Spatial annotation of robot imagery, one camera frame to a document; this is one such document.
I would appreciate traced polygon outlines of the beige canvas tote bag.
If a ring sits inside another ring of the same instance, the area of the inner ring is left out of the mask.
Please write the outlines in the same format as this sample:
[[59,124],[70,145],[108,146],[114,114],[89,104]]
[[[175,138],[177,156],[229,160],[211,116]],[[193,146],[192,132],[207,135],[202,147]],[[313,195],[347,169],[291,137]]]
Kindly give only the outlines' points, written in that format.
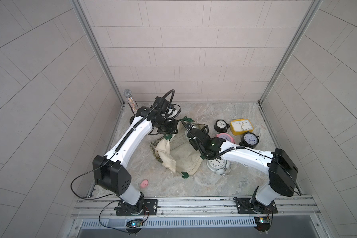
[[194,175],[203,159],[198,150],[195,150],[187,137],[187,130],[183,124],[190,128],[204,129],[205,124],[193,121],[191,118],[184,117],[178,122],[178,133],[171,135],[165,134],[161,138],[150,143],[152,152],[159,163],[173,173],[179,173],[183,178]]

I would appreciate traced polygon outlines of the pink alarm clock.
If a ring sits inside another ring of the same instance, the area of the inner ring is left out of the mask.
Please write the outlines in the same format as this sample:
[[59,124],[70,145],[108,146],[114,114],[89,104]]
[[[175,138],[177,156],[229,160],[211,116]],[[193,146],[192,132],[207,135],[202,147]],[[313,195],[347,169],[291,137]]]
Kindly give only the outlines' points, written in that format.
[[230,136],[229,134],[227,134],[227,133],[220,133],[216,137],[217,138],[222,138],[222,139],[224,139],[226,141],[229,141],[231,143],[234,143],[234,144],[236,143],[234,138],[232,136]]

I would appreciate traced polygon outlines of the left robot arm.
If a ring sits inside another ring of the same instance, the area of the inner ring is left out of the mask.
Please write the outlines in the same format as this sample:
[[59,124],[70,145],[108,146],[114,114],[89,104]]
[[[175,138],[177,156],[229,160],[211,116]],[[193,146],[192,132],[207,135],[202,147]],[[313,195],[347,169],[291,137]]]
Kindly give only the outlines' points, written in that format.
[[94,182],[113,192],[126,204],[126,209],[134,215],[142,212],[144,195],[131,184],[131,174],[127,171],[129,161],[146,135],[158,129],[159,134],[176,134],[181,112],[168,102],[143,106],[131,118],[131,125],[104,156],[93,160]]

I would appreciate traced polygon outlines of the yellow square alarm clock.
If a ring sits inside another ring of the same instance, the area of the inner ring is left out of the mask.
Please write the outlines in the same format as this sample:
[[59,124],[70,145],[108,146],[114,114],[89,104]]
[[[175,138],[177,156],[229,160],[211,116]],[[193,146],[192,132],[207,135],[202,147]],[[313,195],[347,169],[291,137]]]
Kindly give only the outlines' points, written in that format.
[[238,119],[230,122],[230,128],[233,135],[242,135],[246,132],[253,132],[254,127],[248,119]]

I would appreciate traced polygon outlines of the black twin-bell alarm clock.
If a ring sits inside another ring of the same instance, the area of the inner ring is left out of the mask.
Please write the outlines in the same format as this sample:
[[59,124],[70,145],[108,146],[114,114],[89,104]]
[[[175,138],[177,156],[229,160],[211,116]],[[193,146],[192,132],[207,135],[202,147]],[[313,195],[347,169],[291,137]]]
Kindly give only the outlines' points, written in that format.
[[230,125],[224,120],[217,120],[214,124],[214,130],[218,133],[226,133]]

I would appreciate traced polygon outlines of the black and white alarm clock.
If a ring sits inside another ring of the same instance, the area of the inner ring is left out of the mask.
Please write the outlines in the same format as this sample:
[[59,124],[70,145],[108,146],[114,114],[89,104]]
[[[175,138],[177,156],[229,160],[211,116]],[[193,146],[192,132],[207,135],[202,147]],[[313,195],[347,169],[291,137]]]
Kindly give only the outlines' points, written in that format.
[[259,144],[259,136],[251,132],[246,132],[242,135],[240,146],[254,149]]

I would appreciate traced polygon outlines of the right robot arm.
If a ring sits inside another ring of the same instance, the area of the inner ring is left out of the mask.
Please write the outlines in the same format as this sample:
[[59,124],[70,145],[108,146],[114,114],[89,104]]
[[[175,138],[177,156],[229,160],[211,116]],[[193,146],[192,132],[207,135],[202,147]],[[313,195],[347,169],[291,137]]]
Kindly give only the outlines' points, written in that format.
[[298,189],[298,168],[284,150],[255,150],[223,138],[211,138],[206,128],[198,129],[191,123],[182,125],[189,143],[214,173],[221,175],[231,162],[236,162],[267,175],[265,184],[255,189],[249,202],[245,205],[236,200],[237,205],[255,213],[274,214],[274,200],[280,196],[292,197]]

